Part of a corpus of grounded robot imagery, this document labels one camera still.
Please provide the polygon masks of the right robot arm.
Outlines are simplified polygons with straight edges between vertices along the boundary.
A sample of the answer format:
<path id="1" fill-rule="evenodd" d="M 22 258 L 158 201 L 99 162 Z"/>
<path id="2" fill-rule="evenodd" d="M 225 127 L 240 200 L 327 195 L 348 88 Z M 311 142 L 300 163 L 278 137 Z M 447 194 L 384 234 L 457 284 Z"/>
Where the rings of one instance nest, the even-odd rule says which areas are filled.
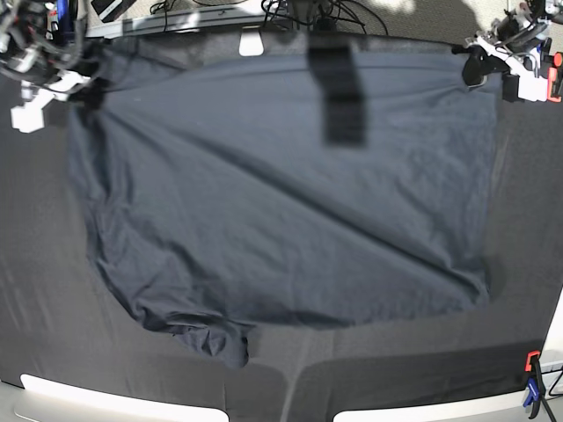
<path id="1" fill-rule="evenodd" d="M 105 48 L 87 36 L 87 1 L 2 1 L 1 75 L 21 86 L 16 114 L 53 101 L 95 107 L 106 95 Z"/>

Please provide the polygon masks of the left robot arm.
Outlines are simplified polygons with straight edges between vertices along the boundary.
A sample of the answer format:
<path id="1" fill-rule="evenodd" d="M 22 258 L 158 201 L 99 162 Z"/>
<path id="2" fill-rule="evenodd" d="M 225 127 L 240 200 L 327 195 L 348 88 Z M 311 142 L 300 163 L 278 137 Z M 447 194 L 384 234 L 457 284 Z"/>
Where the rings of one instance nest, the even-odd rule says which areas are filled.
<path id="1" fill-rule="evenodd" d="M 562 102 L 562 53 L 552 53 L 552 25 L 562 24 L 561 1 L 521 1 L 486 31 L 465 40 L 454 54 L 467 53 L 462 78 L 470 89 L 500 74 L 509 102 Z"/>

